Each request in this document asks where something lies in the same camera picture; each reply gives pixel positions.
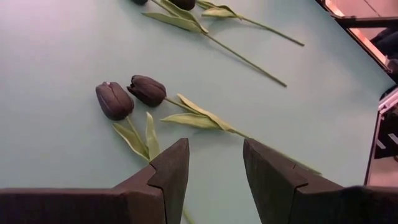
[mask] black tulip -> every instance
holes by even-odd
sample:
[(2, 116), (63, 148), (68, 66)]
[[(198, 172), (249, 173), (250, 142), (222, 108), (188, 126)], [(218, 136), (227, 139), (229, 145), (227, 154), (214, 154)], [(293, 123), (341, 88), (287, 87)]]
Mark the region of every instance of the black tulip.
[(134, 108), (133, 100), (116, 82), (104, 82), (98, 85), (95, 93), (102, 111), (113, 121), (124, 119)]
[(143, 6), (148, 0), (132, 0), (137, 5)]
[(127, 90), (150, 107), (159, 106), (166, 97), (166, 88), (163, 84), (142, 75), (134, 75)]
[(170, 0), (170, 2), (187, 11), (195, 7), (195, 0)]

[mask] green stem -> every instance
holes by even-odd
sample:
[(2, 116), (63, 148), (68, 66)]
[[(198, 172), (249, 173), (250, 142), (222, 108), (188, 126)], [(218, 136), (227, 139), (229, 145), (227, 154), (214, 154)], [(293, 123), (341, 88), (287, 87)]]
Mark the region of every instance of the green stem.
[(243, 56), (241, 56), (240, 54), (236, 53), (234, 50), (232, 50), (231, 48), (225, 46), (224, 44), (222, 44), (220, 41), (216, 40), (214, 37), (206, 34), (206, 33), (202, 33), (203, 35), (205, 35), (206, 37), (208, 37), (209, 39), (211, 39), (212, 41), (216, 42), (217, 44), (219, 44), (220, 46), (224, 47), (225, 49), (229, 50), (232, 54), (235, 54), (236, 56), (238, 56), (240, 59), (244, 60), (245, 62), (247, 62), (248, 64), (250, 64), (251, 66), (253, 66), (254, 68), (260, 70), (263, 74), (265, 74), (267, 77), (269, 77), (270, 79), (272, 79), (273, 81), (279, 83), (280, 85), (282, 85), (283, 87), (287, 87), (287, 85), (280, 81), (278, 78), (273, 77), (270, 73), (264, 71), (262, 68), (258, 67), (256, 64), (252, 63), (251, 61), (249, 61), (248, 59), (244, 58)]
[(267, 30), (269, 30), (269, 31), (272, 31), (272, 32), (274, 32), (274, 33), (280, 35), (281, 37), (285, 37), (286, 39), (288, 39), (288, 40), (290, 40), (290, 41), (292, 41), (292, 42), (295, 42), (296, 44), (298, 44), (298, 45), (300, 45), (300, 46), (302, 46), (302, 47), (304, 46), (304, 44), (301, 43), (300, 41), (297, 41), (297, 40), (295, 40), (295, 39), (293, 39), (293, 38), (291, 38), (291, 37), (289, 37), (289, 36), (287, 36), (287, 35), (285, 35), (285, 34), (279, 32), (279, 31), (275, 30), (274, 28), (271, 28), (271, 27), (269, 27), (269, 26), (265, 26), (265, 25), (263, 25), (263, 24), (261, 24), (261, 23), (258, 23), (258, 22), (256, 22), (256, 21), (253, 21), (253, 20), (248, 19), (248, 18), (245, 18), (245, 17), (243, 17), (243, 16), (241, 17), (241, 19), (243, 19), (244, 21), (248, 21), (248, 22), (250, 22), (250, 23), (252, 23), (252, 24), (255, 24), (255, 25), (257, 25), (257, 26), (261, 26), (262, 28), (265, 28), (265, 29), (267, 29)]
[(192, 216), (188, 213), (187, 209), (182, 208), (182, 213), (184, 214), (184, 217), (185, 217), (185, 219), (187, 219), (189, 224), (195, 224)]
[(179, 17), (176, 13), (174, 13), (173, 11), (171, 11), (170, 9), (167, 9), (167, 7), (165, 7), (164, 5), (162, 5), (161, 3), (159, 3), (156, 0), (152, 0), (154, 3), (156, 3), (156, 5), (160, 6), (161, 8), (163, 8), (164, 10), (166, 10), (167, 12), (169, 12), (171, 15), (173, 16), (177, 16)]
[(199, 112), (195, 111), (194, 109), (192, 109), (192, 108), (190, 108), (190, 107), (187, 107), (187, 106), (183, 105), (182, 103), (176, 102), (176, 101), (174, 101), (174, 100), (172, 100), (172, 99), (170, 99), (170, 98), (168, 98), (168, 97), (166, 97), (166, 98), (164, 98), (164, 99), (167, 100), (167, 101), (169, 101), (170, 103), (172, 103), (172, 104), (174, 104), (174, 105), (176, 105), (176, 106), (179, 106), (179, 107), (181, 107), (181, 108), (183, 108), (183, 109), (186, 109), (187, 111), (190, 111), (190, 112), (192, 112), (192, 113), (194, 113), (194, 114), (200, 114)]
[[(242, 136), (242, 137), (244, 137), (244, 138), (250, 138), (250, 137), (247, 136), (246, 134), (243, 134), (242, 132), (240, 132), (240, 131), (238, 131), (238, 130), (235, 130), (235, 129), (234, 129), (234, 130), (231, 130), (230, 132), (231, 132), (231, 133), (238, 134), (238, 135), (240, 135), (240, 136)], [(281, 153), (281, 152), (279, 152), (279, 151), (277, 151), (277, 150), (275, 150), (275, 149), (274, 149), (274, 151), (277, 152), (277, 153), (279, 153), (280, 155), (282, 155), (282, 156), (284, 156), (284, 157), (290, 159), (291, 161), (295, 162), (295, 163), (298, 164), (299, 166), (301, 166), (301, 167), (303, 167), (303, 168), (305, 168), (305, 169), (307, 169), (307, 170), (310, 170), (310, 171), (313, 172), (314, 174), (318, 174), (318, 175), (321, 174), (320, 172), (316, 171), (315, 169), (312, 169), (311, 167), (306, 166), (306, 165), (302, 164), (301, 162), (296, 161), (295, 159), (292, 159), (291, 157), (286, 156), (285, 154), (283, 154), (283, 153)]]
[(146, 149), (147, 154), (149, 155), (148, 147), (142, 142), (141, 136), (139, 135), (139, 133), (138, 133), (136, 127), (134, 127), (134, 125), (132, 124), (132, 122), (131, 122), (129, 116), (126, 117), (126, 120), (127, 120), (127, 122), (129, 123), (129, 125), (130, 125), (130, 127), (131, 127), (131, 131), (133, 131), (134, 134), (136, 134), (136, 136), (138, 137), (139, 144), (141, 144), (141, 146), (144, 146), (144, 148)]

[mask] flower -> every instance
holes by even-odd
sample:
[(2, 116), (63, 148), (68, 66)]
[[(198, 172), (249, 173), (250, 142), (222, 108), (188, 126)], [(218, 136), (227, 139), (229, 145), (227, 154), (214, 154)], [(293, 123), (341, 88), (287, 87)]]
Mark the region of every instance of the flower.
[(113, 121), (120, 121), (131, 114), (134, 102), (116, 82), (103, 82), (95, 88), (99, 105)]
[(148, 0), (132, 0), (132, 1), (139, 6), (143, 6)]
[(166, 88), (163, 84), (143, 75), (133, 75), (127, 90), (150, 107), (159, 106), (166, 97)]
[(196, 0), (170, 0), (170, 2), (178, 6), (180, 9), (189, 11), (195, 7)]

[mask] green leaf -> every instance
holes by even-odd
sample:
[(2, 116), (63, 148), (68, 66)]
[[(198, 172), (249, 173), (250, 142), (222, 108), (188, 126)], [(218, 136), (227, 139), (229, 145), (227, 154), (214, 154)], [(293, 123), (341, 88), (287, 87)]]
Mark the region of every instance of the green leaf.
[(212, 7), (217, 7), (215, 4), (208, 1), (197, 0), (197, 5), (202, 9), (210, 9)]
[(146, 138), (149, 150), (149, 160), (151, 161), (160, 154), (160, 149), (159, 149), (159, 143), (156, 138), (154, 118), (148, 112), (147, 112)]
[(113, 124), (114, 130), (127, 142), (130, 148), (139, 156), (144, 158), (145, 160), (149, 161), (149, 156), (147, 154), (146, 146), (142, 145), (140, 142), (140, 137), (128, 130), (127, 128), (121, 126), (118, 123)]
[(163, 7), (166, 7), (166, 10), (169, 11), (173, 16), (178, 16), (182, 19), (192, 21), (201, 29), (202, 32), (206, 34), (209, 33), (209, 31), (199, 23), (198, 19), (196, 19), (191, 12), (179, 8), (168, 0), (160, 0), (160, 3), (163, 5)]
[(205, 115), (197, 115), (193, 113), (174, 114), (161, 119), (163, 122), (173, 122), (177, 124), (186, 124), (196, 128), (204, 129), (221, 129), (218, 124)]
[(156, 12), (143, 12), (144, 16), (151, 17), (160, 22), (165, 22), (167, 24), (171, 24), (173, 26), (177, 26), (181, 29), (189, 30), (191, 32), (201, 33), (200, 27), (198, 27), (194, 22), (182, 19), (179, 17), (172, 17), (161, 13)]
[(239, 18), (234, 13), (230, 12), (229, 10), (214, 7), (211, 9), (207, 9), (203, 11), (201, 16), (208, 16), (208, 17), (220, 17), (220, 18)]
[(229, 125), (228, 123), (224, 122), (223, 120), (219, 119), (219, 117), (217, 117), (216, 115), (210, 113), (209, 111), (206, 111), (202, 108), (200, 108), (199, 106), (197, 106), (196, 104), (192, 103), (190, 100), (188, 100), (186, 97), (184, 97), (183, 95), (177, 93), (177, 96), (180, 98), (180, 100), (187, 106), (189, 106), (190, 108), (194, 109), (195, 111), (206, 115), (207, 117), (209, 117), (212, 121), (214, 121), (216, 124), (218, 124), (218, 126), (224, 130), (224, 131), (232, 131), (234, 130), (234, 128)]

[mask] teal surface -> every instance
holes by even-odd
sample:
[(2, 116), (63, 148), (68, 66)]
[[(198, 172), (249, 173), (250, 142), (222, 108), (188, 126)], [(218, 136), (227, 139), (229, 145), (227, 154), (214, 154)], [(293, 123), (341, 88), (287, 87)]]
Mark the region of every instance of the teal surface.
[[(145, 166), (102, 114), (95, 86), (151, 76), (238, 130), (341, 185), (362, 184), (378, 99), (392, 81), (315, 0), (219, 0), (301, 40), (237, 20), (210, 33), (288, 84), (282, 88), (206, 37), (141, 15), (125, 0), (0, 1), (0, 187), (112, 187)], [(193, 12), (200, 15), (201, 10)], [(186, 206), (197, 223), (259, 223), (243, 138), (160, 118), (135, 100), (161, 147), (189, 138)]]

